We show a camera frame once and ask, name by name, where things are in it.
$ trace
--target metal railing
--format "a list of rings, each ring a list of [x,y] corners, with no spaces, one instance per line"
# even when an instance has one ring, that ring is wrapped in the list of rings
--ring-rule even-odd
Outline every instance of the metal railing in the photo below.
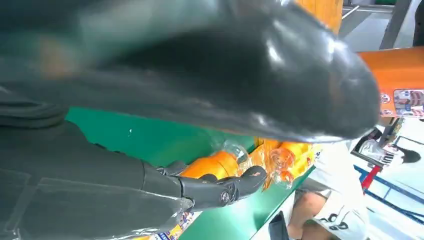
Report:
[[[362,181],[369,174],[369,172],[367,172],[366,170],[364,170],[364,169],[362,169],[362,168],[360,168],[360,167],[358,167],[356,165],[354,166],[354,168],[355,168],[356,171],[358,171],[358,172],[361,173],[361,175],[359,177],[359,180],[362,183]],[[385,193],[384,197],[380,197],[380,196],[376,195],[375,193],[371,192],[368,189],[365,189],[364,190],[364,194],[369,195],[370,197],[372,197],[372,198],[376,199],[377,201],[383,203],[384,205],[388,206],[389,208],[391,208],[391,209],[393,209],[393,210],[395,210],[395,211],[397,211],[397,212],[405,215],[406,217],[410,218],[411,220],[413,220],[413,221],[415,221],[415,222],[417,222],[419,224],[424,225],[424,220],[418,218],[418,217],[424,218],[424,214],[413,212],[413,211],[406,210],[406,209],[403,209],[401,207],[398,207],[395,204],[387,201],[386,200],[386,197],[389,195],[390,191],[393,190],[393,191],[397,191],[398,193],[403,194],[406,197],[411,198],[411,199],[415,200],[416,202],[418,202],[420,204],[423,204],[423,205],[424,205],[424,199],[422,199],[421,197],[419,197],[419,196],[417,196],[417,195],[415,195],[415,194],[413,194],[413,193],[411,193],[411,192],[409,192],[409,191],[407,191],[407,190],[405,190],[403,188],[400,188],[400,187],[394,185],[393,183],[390,183],[390,182],[382,179],[381,177],[375,176],[374,177],[374,180],[377,181],[377,182],[379,182],[379,183],[381,183],[381,184],[383,184],[383,185],[385,185],[385,186],[387,186],[389,188],[387,190],[387,192]]]

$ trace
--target plastic bottle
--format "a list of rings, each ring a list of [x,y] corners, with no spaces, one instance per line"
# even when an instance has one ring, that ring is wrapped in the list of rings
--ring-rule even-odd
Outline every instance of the plastic bottle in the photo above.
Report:
[[[243,169],[250,167],[249,160],[249,154],[244,147],[226,141],[221,150],[196,159],[181,173],[181,176],[197,179],[206,174],[212,174],[217,179],[239,176],[244,173]]]
[[[284,142],[270,154],[271,163],[274,164],[273,181],[291,188],[293,181],[314,164],[316,152],[317,147],[309,143]]]

